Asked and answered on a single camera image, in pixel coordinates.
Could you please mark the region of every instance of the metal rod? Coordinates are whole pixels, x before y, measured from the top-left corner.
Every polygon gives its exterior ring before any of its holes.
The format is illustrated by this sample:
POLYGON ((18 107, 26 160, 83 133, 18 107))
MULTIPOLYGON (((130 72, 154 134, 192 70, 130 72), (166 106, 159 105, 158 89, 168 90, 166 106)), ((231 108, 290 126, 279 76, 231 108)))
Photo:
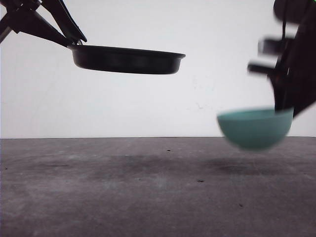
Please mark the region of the metal rod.
POLYGON ((8 25, 8 15, 6 14, 0 21, 0 43, 10 34, 12 29, 8 25))

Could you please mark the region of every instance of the floor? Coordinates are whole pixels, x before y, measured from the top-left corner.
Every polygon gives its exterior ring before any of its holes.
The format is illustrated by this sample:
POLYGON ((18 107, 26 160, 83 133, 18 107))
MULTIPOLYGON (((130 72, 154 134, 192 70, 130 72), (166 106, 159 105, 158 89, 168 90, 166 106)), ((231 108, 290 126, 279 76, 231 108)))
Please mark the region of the floor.
POLYGON ((2 237, 315 237, 316 138, 1 140, 2 237))

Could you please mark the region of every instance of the black frying pan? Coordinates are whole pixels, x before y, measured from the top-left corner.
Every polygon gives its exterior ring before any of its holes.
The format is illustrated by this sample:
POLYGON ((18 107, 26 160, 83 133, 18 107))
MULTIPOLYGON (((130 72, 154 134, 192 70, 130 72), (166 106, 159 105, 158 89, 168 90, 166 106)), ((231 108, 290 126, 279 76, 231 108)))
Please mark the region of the black frying pan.
POLYGON ((69 45, 74 62, 85 69, 138 74, 173 74, 185 54, 161 51, 69 45))

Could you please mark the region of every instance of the teal bowl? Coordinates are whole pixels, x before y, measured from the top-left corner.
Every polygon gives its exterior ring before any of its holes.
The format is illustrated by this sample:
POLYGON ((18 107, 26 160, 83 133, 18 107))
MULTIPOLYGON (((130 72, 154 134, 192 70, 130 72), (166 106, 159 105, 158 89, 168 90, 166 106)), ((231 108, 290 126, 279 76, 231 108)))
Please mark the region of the teal bowl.
POLYGON ((246 150, 264 150, 272 147, 289 132, 293 109, 276 112, 274 109, 243 110, 217 116, 225 137, 246 150))

